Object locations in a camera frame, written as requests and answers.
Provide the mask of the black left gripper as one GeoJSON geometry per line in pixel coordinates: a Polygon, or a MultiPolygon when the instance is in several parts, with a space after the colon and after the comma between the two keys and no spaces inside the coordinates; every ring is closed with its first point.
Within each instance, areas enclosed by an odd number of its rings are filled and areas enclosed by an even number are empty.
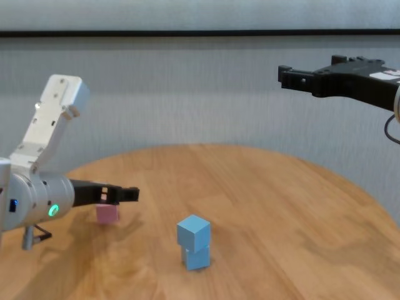
{"type": "Polygon", "coordinates": [[[98,182],[77,179],[71,179],[70,182],[74,188],[73,207],[139,201],[140,189],[137,187],[104,186],[98,182]]]}

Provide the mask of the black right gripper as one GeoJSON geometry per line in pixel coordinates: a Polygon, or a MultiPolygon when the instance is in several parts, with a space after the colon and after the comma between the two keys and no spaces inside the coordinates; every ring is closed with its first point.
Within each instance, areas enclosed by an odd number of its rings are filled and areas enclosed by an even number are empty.
{"type": "Polygon", "coordinates": [[[283,89],[311,93],[317,98],[351,98],[388,111],[394,110],[399,88],[399,69],[364,56],[332,55],[329,66],[314,72],[280,65],[277,74],[283,89]]]}

